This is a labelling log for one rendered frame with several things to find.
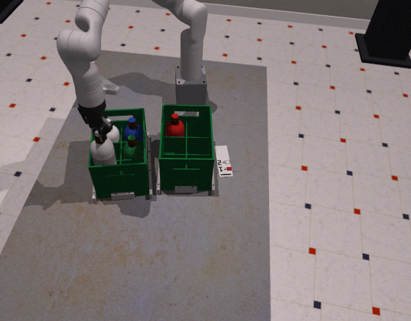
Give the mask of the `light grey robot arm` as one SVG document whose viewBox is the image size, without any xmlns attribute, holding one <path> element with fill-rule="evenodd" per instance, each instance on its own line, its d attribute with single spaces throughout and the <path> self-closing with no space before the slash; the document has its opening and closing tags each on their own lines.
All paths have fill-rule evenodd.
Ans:
<svg viewBox="0 0 411 321">
<path fill-rule="evenodd" d="M 196 0 L 152 1 L 170 10 L 181 22 L 190 25 L 191 31 L 188 28 L 181 32 L 180 76 L 190 82 L 199 80 L 207 7 Z M 108 10 L 109 0 L 82 0 L 75 16 L 75 24 L 83 32 L 63 30 L 56 40 L 58 53 L 72 75 L 77 101 L 85 108 L 101 105 L 104 94 L 120 93 L 120 88 L 100 76 L 97 66 L 92 63 L 101 53 L 102 26 Z"/>
</svg>

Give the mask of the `white paper pick list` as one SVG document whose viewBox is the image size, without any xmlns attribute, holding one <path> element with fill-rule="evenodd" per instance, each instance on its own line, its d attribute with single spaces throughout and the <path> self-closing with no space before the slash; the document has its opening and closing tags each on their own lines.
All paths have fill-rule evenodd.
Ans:
<svg viewBox="0 0 411 321">
<path fill-rule="evenodd" d="M 228 148 L 226 146 L 214 146 L 218 171 L 220 177 L 233 177 Z"/>
</svg>

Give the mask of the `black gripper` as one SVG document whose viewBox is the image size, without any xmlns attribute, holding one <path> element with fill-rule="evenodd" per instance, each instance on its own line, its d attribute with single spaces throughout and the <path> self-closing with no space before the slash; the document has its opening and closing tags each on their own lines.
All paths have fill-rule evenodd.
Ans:
<svg viewBox="0 0 411 321">
<path fill-rule="evenodd" d="M 97 107 L 85 108 L 81 105 L 79 105 L 78 107 L 78 111 L 80 115 L 82 116 L 84 122 L 86 124 L 89 124 L 89 127 L 92 130 L 93 137 L 95 135 L 94 134 L 95 131 L 98 131 L 98 135 L 99 135 L 101 142 L 104 142 L 107 139 L 106 135 L 111 131 L 112 126 L 113 126 L 113 122 L 112 121 L 109 122 L 106 119 L 106 115 L 104 113 L 105 108 L 106 108 L 105 98 L 104 98 L 104 102 Z"/>
</svg>

